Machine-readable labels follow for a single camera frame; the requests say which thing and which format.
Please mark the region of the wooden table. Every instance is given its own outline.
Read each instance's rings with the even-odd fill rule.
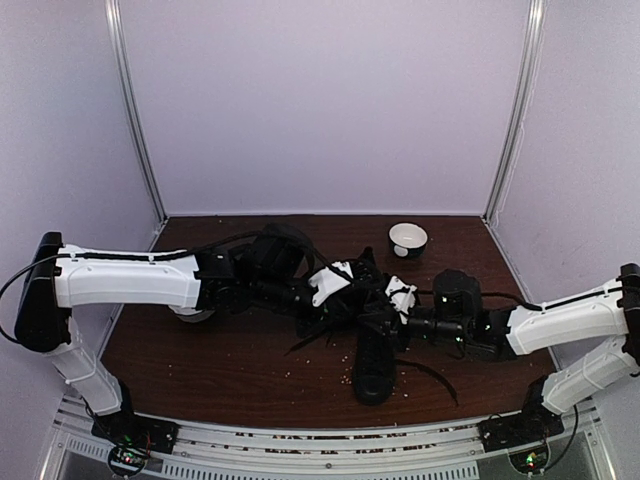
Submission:
[[[353,258],[374,247],[383,271],[430,289],[445,268],[477,277],[485,291],[519,293],[509,269],[479,218],[389,216],[290,216],[173,218],[157,250],[202,245],[260,229],[266,222],[302,229],[330,260]],[[430,235],[425,254],[399,259],[389,251],[387,231],[399,221],[421,225]],[[498,307],[508,300],[487,299]],[[452,358],[452,346],[415,340],[399,358],[424,363],[458,391],[456,407],[434,379],[399,367],[395,393],[384,405],[356,402],[350,378],[355,332],[330,343],[318,340],[284,356],[298,339],[293,320],[251,310],[186,324],[163,306],[127,306],[103,361],[131,389],[138,411],[194,421],[254,427],[373,427],[452,420],[517,410],[530,382],[553,371],[548,352],[505,363]]]

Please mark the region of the black mount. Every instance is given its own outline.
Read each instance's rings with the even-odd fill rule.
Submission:
[[[640,266],[635,263],[623,265],[618,280],[623,287],[629,287],[622,291],[622,298],[618,300],[618,307],[624,311],[629,330],[622,351],[635,358],[640,365]]]
[[[62,247],[62,234],[42,236],[34,262],[56,255]],[[14,327],[16,340],[32,352],[46,353],[70,343],[68,320],[71,310],[59,308],[54,288],[55,261],[44,262],[27,274]]]
[[[122,381],[119,383],[122,390],[121,410],[111,415],[94,416],[91,434],[143,452],[148,447],[154,452],[172,453],[178,436],[178,424],[136,415],[129,389]]]
[[[535,443],[564,432],[560,415],[542,406],[542,388],[547,376],[529,385],[524,407],[520,413],[496,416],[478,424],[485,452],[510,449]]]

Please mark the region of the white wall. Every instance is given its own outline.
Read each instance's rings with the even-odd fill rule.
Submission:
[[[170,214],[480,214],[527,0],[122,2]]]
[[[0,3],[0,279],[42,233],[96,248],[144,249],[154,227],[136,163],[104,2]],[[20,288],[0,304],[13,333]],[[112,307],[77,311],[95,345]],[[0,338],[0,478],[34,478],[63,384],[37,354]]]
[[[640,3],[555,0],[497,232],[534,301],[640,263]],[[566,364],[593,342],[557,349]],[[640,472],[640,382],[597,397],[622,479]]]

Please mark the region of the black sneaker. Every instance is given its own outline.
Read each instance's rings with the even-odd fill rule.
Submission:
[[[363,405],[380,405],[393,393],[396,362],[389,340],[368,327],[358,328],[353,391]]]

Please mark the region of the black cable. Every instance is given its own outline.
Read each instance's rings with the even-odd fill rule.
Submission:
[[[567,446],[564,447],[564,450],[562,451],[562,453],[560,455],[558,455],[558,458],[556,458],[553,463],[551,463],[551,465],[545,466],[544,467],[544,472],[548,472],[549,470],[551,470],[553,467],[555,467],[558,463],[560,463],[560,460],[562,460],[564,458],[564,456],[567,454],[567,452],[569,451],[569,447],[571,446],[571,444],[573,443],[574,438],[576,438],[576,433],[578,433],[578,421],[579,421],[579,413],[578,413],[578,406],[574,405],[573,406],[573,411],[576,414],[576,423],[573,425],[573,432],[571,432],[571,437],[569,437],[569,441],[567,442]]]
[[[503,292],[482,292],[481,295],[483,297],[499,297],[499,298],[507,298],[509,300],[513,300],[514,302],[516,302],[518,305],[523,306],[524,308],[526,308],[527,310],[534,310],[537,312],[541,312],[542,311],[542,307],[539,305],[535,305],[533,303],[529,303],[526,300],[524,300],[522,297],[518,296],[518,295],[513,295],[511,293],[503,293]]]

